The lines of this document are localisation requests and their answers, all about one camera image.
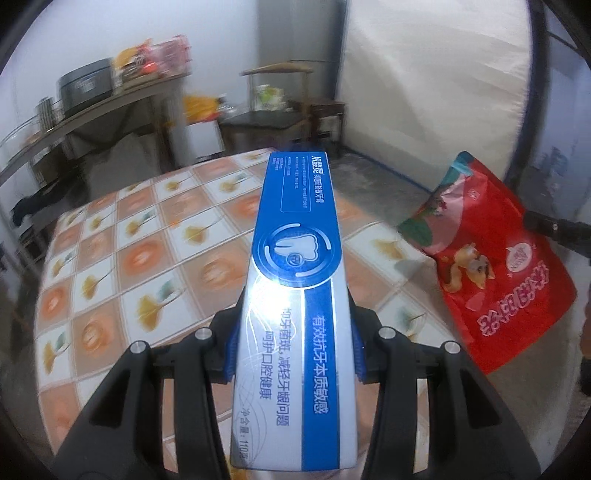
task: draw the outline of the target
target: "white mattress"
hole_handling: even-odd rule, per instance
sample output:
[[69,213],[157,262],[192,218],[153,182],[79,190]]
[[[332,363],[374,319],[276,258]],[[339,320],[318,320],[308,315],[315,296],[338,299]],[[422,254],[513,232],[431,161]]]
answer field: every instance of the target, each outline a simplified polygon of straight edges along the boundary
[[433,190],[468,150],[502,177],[527,103],[525,0],[351,0],[345,143]]

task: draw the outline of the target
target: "red plastic bag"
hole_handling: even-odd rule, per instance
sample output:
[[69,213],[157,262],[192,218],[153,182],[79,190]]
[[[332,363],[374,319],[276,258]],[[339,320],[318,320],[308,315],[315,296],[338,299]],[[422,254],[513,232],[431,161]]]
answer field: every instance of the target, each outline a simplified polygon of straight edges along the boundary
[[434,258],[447,306],[488,374],[535,342],[572,305],[574,284],[547,240],[522,226],[517,197],[467,152],[398,227]]

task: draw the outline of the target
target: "toothpaste box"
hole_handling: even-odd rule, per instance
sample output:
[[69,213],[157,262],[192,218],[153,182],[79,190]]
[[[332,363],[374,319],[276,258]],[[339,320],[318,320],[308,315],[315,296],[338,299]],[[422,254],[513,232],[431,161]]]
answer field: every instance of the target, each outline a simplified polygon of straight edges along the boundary
[[230,458],[316,471],[357,461],[349,299],[325,153],[272,153],[238,336]]

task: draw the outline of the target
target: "tiled tablecloth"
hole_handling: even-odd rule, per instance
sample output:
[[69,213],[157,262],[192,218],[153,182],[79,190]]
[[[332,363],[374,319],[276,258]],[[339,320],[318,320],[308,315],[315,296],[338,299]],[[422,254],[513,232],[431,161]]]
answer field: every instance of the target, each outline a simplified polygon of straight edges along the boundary
[[[268,156],[258,150],[177,170],[60,218],[35,321],[38,399],[55,451],[131,342],[176,342],[235,304]],[[432,260],[338,192],[336,201],[356,302],[414,341],[439,346],[451,338]],[[232,384],[214,385],[213,393],[227,454]],[[376,396],[376,386],[358,386],[360,452],[369,442]],[[426,466],[428,448],[424,384],[419,397],[418,469]],[[163,410],[165,465],[176,470],[172,380],[165,382]]]

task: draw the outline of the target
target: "blue stripe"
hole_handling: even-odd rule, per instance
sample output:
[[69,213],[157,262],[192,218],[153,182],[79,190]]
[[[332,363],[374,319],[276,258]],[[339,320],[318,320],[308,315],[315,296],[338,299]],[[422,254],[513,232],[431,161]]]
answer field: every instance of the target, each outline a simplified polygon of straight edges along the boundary
[[371,163],[373,163],[374,165],[383,168],[386,171],[389,171],[390,173],[393,173],[394,175],[396,175],[399,179],[402,179],[406,182],[408,182],[409,184],[415,186],[418,189],[421,189],[424,192],[427,193],[433,193],[432,190],[428,189],[426,186],[421,185],[420,183],[414,181],[412,178],[407,177],[404,173],[400,173],[398,170],[394,170],[392,167],[386,165],[385,163],[380,162],[379,160],[376,160],[373,157],[370,157],[368,155],[365,155],[357,150],[354,150],[353,148],[349,148],[349,147],[345,147],[347,150],[349,150],[351,153],[354,153],[355,155],[360,156],[361,158],[370,161]]
[[[332,289],[330,281],[310,288],[304,293],[305,298],[305,335],[304,335],[304,385],[301,467],[304,471],[333,470],[339,468],[339,403],[335,361],[335,332],[333,330]],[[324,318],[326,361],[318,343],[314,343],[318,317]],[[326,366],[328,383],[327,413],[315,411],[322,407],[315,399],[317,365]]]

